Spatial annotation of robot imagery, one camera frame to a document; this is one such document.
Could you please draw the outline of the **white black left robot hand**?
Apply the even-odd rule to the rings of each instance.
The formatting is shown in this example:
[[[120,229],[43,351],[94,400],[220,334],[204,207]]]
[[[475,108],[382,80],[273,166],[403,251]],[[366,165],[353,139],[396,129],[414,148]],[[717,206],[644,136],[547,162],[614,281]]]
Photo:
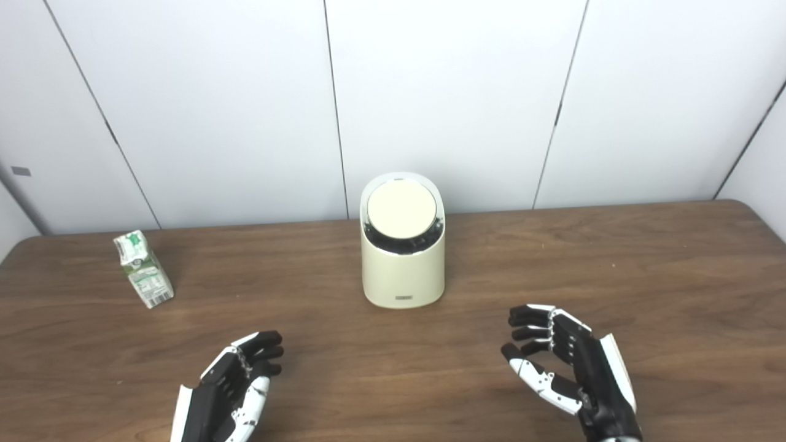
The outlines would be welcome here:
[[[169,440],[248,441],[255,433],[273,377],[284,354],[278,331],[258,331],[227,345],[200,375],[183,384],[175,403]]]

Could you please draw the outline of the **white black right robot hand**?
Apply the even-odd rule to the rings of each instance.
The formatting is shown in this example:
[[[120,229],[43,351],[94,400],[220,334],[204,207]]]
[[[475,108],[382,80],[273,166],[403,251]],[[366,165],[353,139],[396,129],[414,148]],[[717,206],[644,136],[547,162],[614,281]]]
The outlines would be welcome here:
[[[524,304],[509,310],[514,341],[500,352],[517,377],[542,400],[577,417],[587,441],[642,441],[631,378],[614,336],[601,338],[589,325],[553,305]],[[548,371],[531,356],[550,352],[572,367],[574,380]]]

